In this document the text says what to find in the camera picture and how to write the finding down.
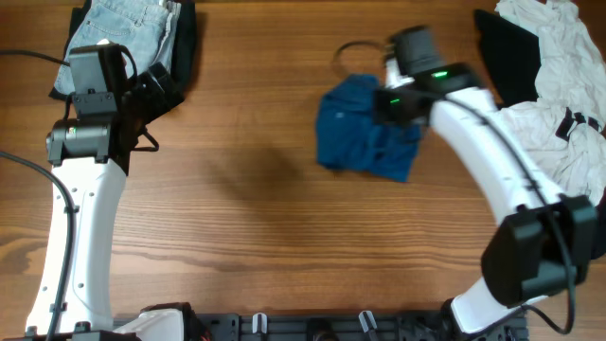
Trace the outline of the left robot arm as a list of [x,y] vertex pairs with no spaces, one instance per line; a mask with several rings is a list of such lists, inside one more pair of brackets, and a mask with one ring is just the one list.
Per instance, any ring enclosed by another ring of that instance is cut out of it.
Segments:
[[77,47],[65,66],[75,90],[45,140],[49,169],[10,153],[53,185],[45,266],[26,340],[209,340],[190,304],[151,305],[114,324],[109,275],[117,207],[130,156],[147,126],[183,101],[156,63],[140,73],[128,48],[110,42]]

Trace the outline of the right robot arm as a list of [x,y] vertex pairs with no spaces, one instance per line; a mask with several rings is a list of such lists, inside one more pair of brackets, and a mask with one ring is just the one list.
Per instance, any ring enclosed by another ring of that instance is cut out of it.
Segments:
[[432,128],[455,151],[486,197],[497,229],[481,257],[481,278],[425,318],[438,340],[503,338],[512,318],[539,301],[567,295],[588,275],[597,212],[550,180],[496,119],[488,89],[465,63],[445,63],[427,27],[392,35],[375,120]]

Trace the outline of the dark blue polo shirt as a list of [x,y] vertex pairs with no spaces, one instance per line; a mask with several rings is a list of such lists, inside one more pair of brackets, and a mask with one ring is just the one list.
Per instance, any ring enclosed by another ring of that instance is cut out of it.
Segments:
[[418,154],[421,128],[374,122],[374,90],[379,80],[354,74],[319,102],[316,160],[331,171],[362,171],[405,183]]

